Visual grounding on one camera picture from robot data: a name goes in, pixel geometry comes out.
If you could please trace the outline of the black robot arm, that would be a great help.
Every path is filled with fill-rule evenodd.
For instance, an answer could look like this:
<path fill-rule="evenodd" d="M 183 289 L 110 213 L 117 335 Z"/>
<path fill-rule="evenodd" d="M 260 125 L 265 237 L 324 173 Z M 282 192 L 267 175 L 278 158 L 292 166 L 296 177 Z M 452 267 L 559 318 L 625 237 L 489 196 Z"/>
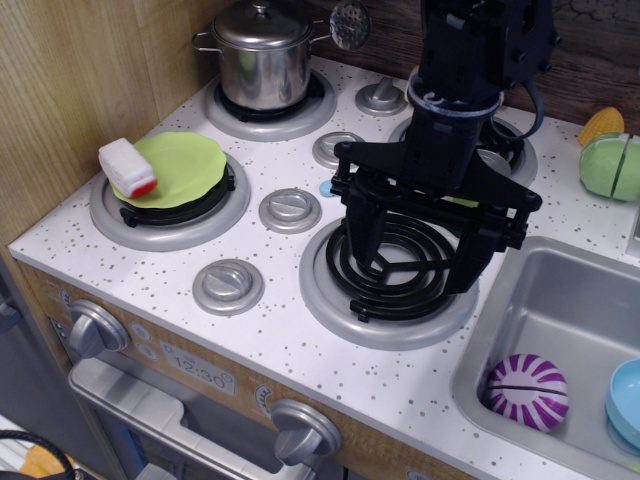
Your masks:
<path fill-rule="evenodd" d="M 543 112 L 534 76 L 559 37 L 548 1 L 425 1 L 423 50 L 408 83 L 413 115 L 396 143 L 348 143 L 332 190 L 346 208 L 351 252 L 369 265 L 389 213 L 457 230 L 445 291 L 467 291 L 492 256 L 519 248 L 541 197 L 489 167 L 477 143 L 503 94 L 523 86 Z"/>

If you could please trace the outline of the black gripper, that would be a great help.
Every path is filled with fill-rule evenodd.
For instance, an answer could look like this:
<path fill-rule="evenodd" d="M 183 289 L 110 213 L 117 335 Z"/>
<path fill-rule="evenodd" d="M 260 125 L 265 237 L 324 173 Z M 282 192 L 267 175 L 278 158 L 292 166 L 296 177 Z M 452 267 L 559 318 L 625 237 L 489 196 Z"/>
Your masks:
<path fill-rule="evenodd" d="M 488 166 L 477 151 L 491 111 L 415 109 L 399 142 L 342 142 L 333 191 L 346 207 L 351 251 L 369 267 L 392 213 L 459 231 L 445 292 L 466 293 L 496 250 L 520 248 L 541 197 Z"/>

